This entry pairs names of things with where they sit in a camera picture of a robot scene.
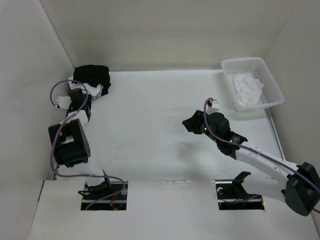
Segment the white tank top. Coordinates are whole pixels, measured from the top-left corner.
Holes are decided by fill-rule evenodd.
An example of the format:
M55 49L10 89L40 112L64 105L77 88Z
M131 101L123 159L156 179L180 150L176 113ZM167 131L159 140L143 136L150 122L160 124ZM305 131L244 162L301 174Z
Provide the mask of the white tank top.
M68 83L71 90L81 89L85 94L87 91L91 95L92 98L99 98L102 96L103 86L98 84L97 86L91 86L88 83L76 83L75 81L70 81Z

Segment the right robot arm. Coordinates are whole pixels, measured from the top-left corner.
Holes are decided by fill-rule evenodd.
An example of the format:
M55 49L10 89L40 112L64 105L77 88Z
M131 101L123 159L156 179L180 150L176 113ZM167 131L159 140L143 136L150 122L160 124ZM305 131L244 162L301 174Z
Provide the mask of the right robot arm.
M230 128L220 112L207 114L197 110L182 121L190 133L206 135L227 157L246 163L269 177L254 178L242 171L232 180L232 192L244 199L248 195L262 195L284 202L301 216L308 216L320 201L320 177L315 167L307 162L297 164L276 158L251 144L248 139Z

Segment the white garment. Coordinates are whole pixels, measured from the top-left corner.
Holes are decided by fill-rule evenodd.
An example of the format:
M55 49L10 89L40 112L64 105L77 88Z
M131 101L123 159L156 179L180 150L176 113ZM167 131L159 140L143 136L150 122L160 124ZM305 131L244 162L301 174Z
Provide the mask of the white garment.
M251 73L236 74L233 77L236 98L241 106L257 105L263 93L264 84Z

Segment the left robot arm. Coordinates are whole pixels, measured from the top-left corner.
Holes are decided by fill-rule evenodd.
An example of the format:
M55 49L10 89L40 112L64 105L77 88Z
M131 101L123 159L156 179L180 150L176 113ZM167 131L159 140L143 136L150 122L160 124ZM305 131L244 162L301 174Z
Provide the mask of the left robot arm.
M83 126L91 118L92 96L87 89L75 88L68 96L56 98L56 107L67 109L64 121L48 128L51 142L50 167L58 175L55 164L73 168L87 164L91 149Z

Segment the black tank top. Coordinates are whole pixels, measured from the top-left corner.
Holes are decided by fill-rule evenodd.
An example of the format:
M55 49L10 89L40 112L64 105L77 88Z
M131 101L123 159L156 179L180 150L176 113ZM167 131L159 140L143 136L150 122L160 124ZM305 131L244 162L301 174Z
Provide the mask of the black tank top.
M73 79L95 88L101 85L101 95L104 96L109 93L109 87L111 86L109 71L110 69L104 65L83 65L75 68Z

